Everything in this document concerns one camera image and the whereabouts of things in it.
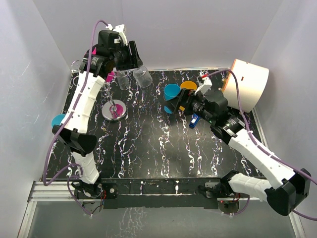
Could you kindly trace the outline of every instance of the marble table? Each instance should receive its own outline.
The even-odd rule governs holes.
[[[116,81],[110,84],[114,99],[126,103],[128,115],[120,122],[108,122],[102,116],[107,102],[100,92],[92,110],[88,133],[97,137],[94,150],[97,169],[107,179],[220,178],[230,170],[249,176],[262,174],[239,152],[231,149],[211,132],[210,125],[200,120],[194,129],[188,124],[191,116],[181,112],[169,116],[161,105],[163,89],[170,83],[196,81],[197,76],[213,70],[150,71],[153,83],[140,88],[129,76],[131,88],[121,91]],[[224,74],[214,76],[213,87],[221,87]],[[71,83],[64,110],[74,94]],[[230,109],[239,116],[239,112]],[[255,137],[260,139],[252,113],[246,114]],[[67,164],[74,162],[70,151],[61,143],[54,145],[48,167],[48,178]],[[69,169],[58,179],[67,179],[78,170]]]

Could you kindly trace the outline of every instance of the transparent cup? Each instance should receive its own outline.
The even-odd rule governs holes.
[[[130,82],[127,75],[128,73],[125,71],[116,72],[116,78],[118,79],[118,84],[121,90],[128,90],[130,88]]]
[[[135,69],[132,74],[141,88],[149,87],[153,82],[152,76],[145,66]]]

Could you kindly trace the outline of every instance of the pink object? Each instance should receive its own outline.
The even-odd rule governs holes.
[[[111,73],[108,74],[107,78],[106,78],[106,83],[110,83],[115,77],[114,72],[112,71]]]
[[[121,105],[119,105],[119,104],[116,104],[115,107],[117,108],[117,111],[116,111],[116,112],[117,112],[118,116],[121,116],[122,113],[123,113],[123,107],[122,107]],[[115,114],[113,113],[113,111],[111,110],[111,108],[112,108],[112,107],[110,107],[109,111],[110,111],[110,113],[112,114],[112,116],[113,116],[114,118],[116,118],[116,116],[115,116]]]

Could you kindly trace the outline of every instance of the robotic arm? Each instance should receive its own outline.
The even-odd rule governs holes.
[[[87,52],[79,68],[78,87],[61,124],[65,123],[71,113],[73,113],[72,117],[58,135],[58,139],[70,148],[72,156],[83,172],[79,185],[72,185],[87,196],[100,193],[100,188],[97,186],[99,173],[93,154],[97,138],[87,134],[88,121],[96,97],[105,83],[105,78],[114,67],[117,70],[128,70],[143,65],[135,42],[128,43],[124,32],[124,25],[113,28],[110,24],[106,30],[99,32],[98,44],[94,46],[95,54],[92,55],[90,70],[87,72],[89,55]],[[53,133],[56,134],[60,127],[60,125],[54,125]]]
[[[228,112],[228,101],[218,90],[182,89],[172,100],[166,102],[171,112],[176,113],[180,106],[186,115],[195,113],[211,124],[211,130],[219,139],[239,151],[266,179],[245,176],[231,171],[220,183],[213,187],[214,194],[229,196],[232,193],[245,193],[267,201],[280,215],[287,216],[309,193],[310,180],[291,168],[271,158],[274,153],[263,153],[258,146],[265,148],[259,141],[255,145],[245,129],[245,124]]]

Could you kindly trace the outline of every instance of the round metal base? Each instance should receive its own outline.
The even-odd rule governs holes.
[[[112,107],[110,102],[106,102],[102,109],[102,114],[106,120],[109,121],[120,121],[127,115],[127,107],[123,101],[114,100],[116,110]]]

